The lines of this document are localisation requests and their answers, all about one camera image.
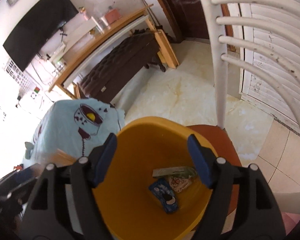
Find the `blue snack wrapper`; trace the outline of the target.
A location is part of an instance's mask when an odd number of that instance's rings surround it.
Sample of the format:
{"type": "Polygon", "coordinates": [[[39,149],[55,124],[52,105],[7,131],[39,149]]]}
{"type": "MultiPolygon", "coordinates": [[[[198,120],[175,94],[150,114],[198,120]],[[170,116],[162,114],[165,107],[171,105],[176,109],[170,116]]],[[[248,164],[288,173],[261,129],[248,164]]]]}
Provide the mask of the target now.
{"type": "Polygon", "coordinates": [[[159,178],[149,186],[151,193],[160,201],[166,213],[174,213],[178,209],[177,199],[165,178],[159,178]]]}

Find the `yellow plastic trash bin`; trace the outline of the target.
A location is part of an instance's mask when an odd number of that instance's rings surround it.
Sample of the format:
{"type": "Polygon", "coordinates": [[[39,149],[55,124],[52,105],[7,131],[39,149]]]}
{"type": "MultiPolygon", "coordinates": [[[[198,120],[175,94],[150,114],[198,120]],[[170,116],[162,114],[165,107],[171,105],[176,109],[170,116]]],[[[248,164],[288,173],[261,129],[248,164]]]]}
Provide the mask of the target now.
{"type": "Polygon", "coordinates": [[[193,166],[187,139],[193,130],[155,116],[127,124],[117,134],[117,150],[105,179],[94,190],[110,232],[118,239],[183,239],[200,222],[211,190],[195,178],[176,195],[168,214],[149,187],[158,168],[193,166]]]}

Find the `grey paper cup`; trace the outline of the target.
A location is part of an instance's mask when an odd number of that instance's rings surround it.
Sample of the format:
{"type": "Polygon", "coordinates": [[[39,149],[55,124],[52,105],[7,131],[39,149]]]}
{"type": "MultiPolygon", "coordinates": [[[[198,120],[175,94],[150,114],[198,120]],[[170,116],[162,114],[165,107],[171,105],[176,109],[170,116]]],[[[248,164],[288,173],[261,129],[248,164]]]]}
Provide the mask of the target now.
{"type": "Polygon", "coordinates": [[[34,149],[34,145],[31,142],[28,142],[28,141],[26,141],[24,143],[24,145],[25,145],[25,155],[24,155],[24,157],[25,157],[26,160],[29,160],[31,158],[31,155],[32,155],[32,150],[34,149]]]}

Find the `green snack wrapper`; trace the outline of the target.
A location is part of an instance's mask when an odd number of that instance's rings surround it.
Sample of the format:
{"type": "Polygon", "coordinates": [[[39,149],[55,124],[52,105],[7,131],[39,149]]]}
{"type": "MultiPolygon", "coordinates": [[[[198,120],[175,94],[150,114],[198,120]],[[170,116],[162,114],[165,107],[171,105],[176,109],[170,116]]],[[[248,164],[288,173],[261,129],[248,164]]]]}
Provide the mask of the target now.
{"type": "Polygon", "coordinates": [[[160,177],[177,177],[182,179],[190,179],[197,175],[197,171],[192,167],[181,166],[181,167],[168,167],[154,169],[152,173],[153,178],[160,177]]]}

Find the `white patterned wrapper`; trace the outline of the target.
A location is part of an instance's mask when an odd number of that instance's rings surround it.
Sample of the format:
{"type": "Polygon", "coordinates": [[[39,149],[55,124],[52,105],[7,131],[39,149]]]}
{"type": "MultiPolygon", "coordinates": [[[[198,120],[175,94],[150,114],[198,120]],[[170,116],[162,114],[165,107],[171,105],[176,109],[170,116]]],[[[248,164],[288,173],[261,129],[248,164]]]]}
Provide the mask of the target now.
{"type": "Polygon", "coordinates": [[[181,193],[187,189],[192,183],[192,179],[178,178],[174,176],[168,177],[168,183],[173,191],[176,193],[181,193]]]}

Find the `light blue patterned tablecloth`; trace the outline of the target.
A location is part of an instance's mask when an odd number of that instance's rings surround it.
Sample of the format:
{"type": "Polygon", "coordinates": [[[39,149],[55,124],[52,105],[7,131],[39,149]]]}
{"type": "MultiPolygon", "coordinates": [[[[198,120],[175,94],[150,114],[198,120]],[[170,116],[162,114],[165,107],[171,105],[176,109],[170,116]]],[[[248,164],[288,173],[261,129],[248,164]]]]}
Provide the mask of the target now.
{"type": "Polygon", "coordinates": [[[38,124],[31,158],[23,158],[23,167],[48,163],[57,150],[75,159],[88,156],[125,126],[124,117],[122,109],[93,98],[57,101],[38,124]]]}

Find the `white louvered door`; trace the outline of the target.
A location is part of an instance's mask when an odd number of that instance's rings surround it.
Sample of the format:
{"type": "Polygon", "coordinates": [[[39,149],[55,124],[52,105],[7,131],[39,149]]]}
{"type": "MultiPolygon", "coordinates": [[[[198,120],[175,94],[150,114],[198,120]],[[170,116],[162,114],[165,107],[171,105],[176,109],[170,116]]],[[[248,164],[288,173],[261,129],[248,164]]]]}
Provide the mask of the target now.
{"type": "MultiPolygon", "coordinates": [[[[265,20],[300,35],[300,18],[288,12],[258,4],[241,4],[240,9],[243,17],[265,20]]],[[[245,27],[243,30],[245,40],[255,42],[283,55],[300,68],[300,48],[292,42],[263,29],[245,27]]],[[[276,78],[294,97],[300,108],[300,87],[295,79],[290,74],[287,74],[281,66],[265,56],[250,50],[245,51],[245,61],[262,68],[276,78]]],[[[262,109],[295,132],[300,132],[296,119],[281,96],[256,75],[244,74],[242,99],[262,109]]]]}

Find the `eye test chart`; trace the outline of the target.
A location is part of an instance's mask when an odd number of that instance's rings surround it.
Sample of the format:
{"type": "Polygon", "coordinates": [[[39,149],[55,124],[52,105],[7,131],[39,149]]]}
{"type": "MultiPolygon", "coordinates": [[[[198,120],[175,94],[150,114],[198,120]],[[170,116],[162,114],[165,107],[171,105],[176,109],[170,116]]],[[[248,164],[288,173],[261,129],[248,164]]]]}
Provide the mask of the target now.
{"type": "Polygon", "coordinates": [[[19,67],[9,59],[4,70],[9,74],[12,79],[19,86],[17,100],[21,101],[24,96],[30,96],[32,99],[36,99],[41,90],[38,83],[33,77],[26,71],[21,71],[19,67]]]}

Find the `dark brown tufted bench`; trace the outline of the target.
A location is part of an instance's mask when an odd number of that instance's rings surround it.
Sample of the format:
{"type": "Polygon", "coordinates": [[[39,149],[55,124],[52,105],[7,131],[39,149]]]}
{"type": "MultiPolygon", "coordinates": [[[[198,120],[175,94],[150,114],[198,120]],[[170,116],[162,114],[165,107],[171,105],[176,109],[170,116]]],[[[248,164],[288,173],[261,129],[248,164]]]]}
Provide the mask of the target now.
{"type": "Polygon", "coordinates": [[[110,103],[141,68],[157,65],[166,71],[152,32],[132,35],[113,48],[79,83],[87,98],[110,103]]]}

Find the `white chair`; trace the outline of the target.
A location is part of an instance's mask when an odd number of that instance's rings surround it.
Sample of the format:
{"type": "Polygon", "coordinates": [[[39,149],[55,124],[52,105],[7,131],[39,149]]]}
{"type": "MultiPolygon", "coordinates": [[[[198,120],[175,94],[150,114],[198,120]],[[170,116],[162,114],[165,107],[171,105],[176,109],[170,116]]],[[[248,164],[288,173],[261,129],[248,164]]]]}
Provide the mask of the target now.
{"type": "MultiPolygon", "coordinates": [[[[229,68],[239,69],[242,79],[244,74],[254,74],[270,85],[289,107],[300,129],[300,108],[294,97],[272,75],[251,63],[245,61],[245,51],[259,53],[277,63],[290,74],[300,87],[300,68],[295,66],[283,55],[257,44],[245,40],[244,28],[252,27],[271,31],[300,48],[300,35],[285,28],[241,15],[241,4],[258,4],[281,9],[300,18],[300,4],[294,0],[200,0],[205,15],[205,22],[209,34],[215,84],[215,102],[217,126],[225,129],[226,93],[229,68]]],[[[269,146],[261,157],[269,161],[275,157],[274,150],[281,142],[284,143],[282,155],[276,159],[275,171],[270,179],[270,186],[280,209],[285,213],[300,215],[300,132],[297,133],[285,126],[274,117],[282,127],[289,130],[289,135],[283,139],[281,133],[270,138],[269,146]]]]}

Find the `pink tissue box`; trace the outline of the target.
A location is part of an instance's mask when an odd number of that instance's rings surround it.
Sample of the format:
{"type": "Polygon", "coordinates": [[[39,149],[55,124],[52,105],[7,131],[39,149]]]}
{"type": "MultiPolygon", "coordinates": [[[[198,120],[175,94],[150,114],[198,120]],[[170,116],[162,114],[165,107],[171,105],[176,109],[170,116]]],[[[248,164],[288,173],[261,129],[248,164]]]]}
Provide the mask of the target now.
{"type": "Polygon", "coordinates": [[[117,9],[109,7],[108,12],[105,14],[104,17],[108,22],[108,24],[113,24],[114,22],[119,20],[122,16],[117,9]]]}

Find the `wooden desk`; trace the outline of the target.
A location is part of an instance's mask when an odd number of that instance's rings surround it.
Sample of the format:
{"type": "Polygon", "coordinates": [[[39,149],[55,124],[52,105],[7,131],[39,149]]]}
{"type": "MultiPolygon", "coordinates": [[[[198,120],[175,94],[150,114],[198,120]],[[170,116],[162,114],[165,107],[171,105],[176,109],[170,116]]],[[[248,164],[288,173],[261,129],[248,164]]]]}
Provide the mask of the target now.
{"type": "MultiPolygon", "coordinates": [[[[75,69],[75,67],[82,63],[98,46],[100,46],[108,38],[110,38],[112,35],[117,33],[119,30],[121,30],[137,18],[149,15],[147,10],[150,9],[152,6],[152,4],[147,5],[142,9],[139,9],[135,12],[132,12],[131,14],[120,18],[119,20],[111,24],[108,29],[94,36],[92,40],[87,42],[87,44],[85,44],[79,51],[74,53],[74,58],[71,59],[68,63],[66,63],[65,67],[63,68],[60,74],[54,77],[48,91],[51,92],[54,89],[54,87],[58,87],[71,99],[79,98],[78,95],[73,94],[67,88],[62,87],[62,83],[65,81],[65,79],[69,77],[69,75],[75,69]]],[[[160,53],[162,55],[161,58],[164,60],[164,63],[167,64],[167,66],[170,68],[177,68],[179,66],[179,61],[175,55],[174,50],[172,49],[172,46],[165,32],[161,29],[157,29],[149,18],[144,23],[146,23],[150,31],[154,33],[155,39],[160,47],[160,53]]]]}

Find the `dark brown entrance door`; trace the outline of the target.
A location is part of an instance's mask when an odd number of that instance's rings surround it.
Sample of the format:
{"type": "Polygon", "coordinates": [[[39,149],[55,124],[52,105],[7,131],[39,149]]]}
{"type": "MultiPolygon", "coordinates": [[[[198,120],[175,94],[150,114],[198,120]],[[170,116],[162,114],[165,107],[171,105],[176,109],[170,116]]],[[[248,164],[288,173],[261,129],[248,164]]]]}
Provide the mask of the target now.
{"type": "Polygon", "coordinates": [[[205,15],[200,0],[158,0],[177,43],[186,38],[209,41],[205,15]]]}

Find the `black wall television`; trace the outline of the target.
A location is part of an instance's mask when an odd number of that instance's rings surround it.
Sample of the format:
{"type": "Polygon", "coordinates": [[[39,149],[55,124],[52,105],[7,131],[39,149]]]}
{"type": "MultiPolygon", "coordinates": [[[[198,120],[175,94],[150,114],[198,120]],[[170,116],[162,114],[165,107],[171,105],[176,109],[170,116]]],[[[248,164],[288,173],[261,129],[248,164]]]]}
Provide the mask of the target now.
{"type": "Polygon", "coordinates": [[[17,23],[3,47],[24,71],[44,44],[77,13],[70,0],[39,0],[17,23]]]}

